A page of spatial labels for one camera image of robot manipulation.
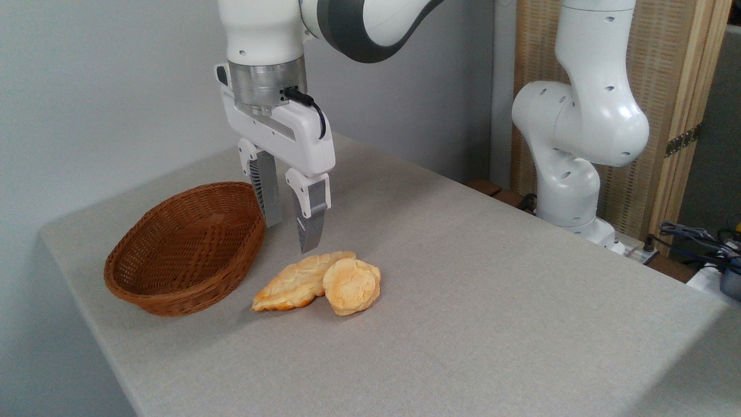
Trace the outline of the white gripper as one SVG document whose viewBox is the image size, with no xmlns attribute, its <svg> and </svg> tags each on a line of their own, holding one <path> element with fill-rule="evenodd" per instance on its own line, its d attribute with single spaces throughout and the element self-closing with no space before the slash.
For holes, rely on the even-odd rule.
<svg viewBox="0 0 741 417">
<path fill-rule="evenodd" d="M 330 125 L 327 123 L 322 132 L 317 111 L 295 101 L 273 108 L 269 116 L 242 111 L 234 98 L 225 64 L 215 66 L 215 76 L 220 82 L 227 120 L 243 138 L 238 144 L 241 166 L 254 188 L 266 226 L 280 224 L 283 218 L 277 158 L 291 167 L 285 177 L 292 190 L 299 245 L 302 253 L 309 253 L 321 241 L 325 212 L 332 206 L 326 174 L 336 163 Z"/>
</svg>

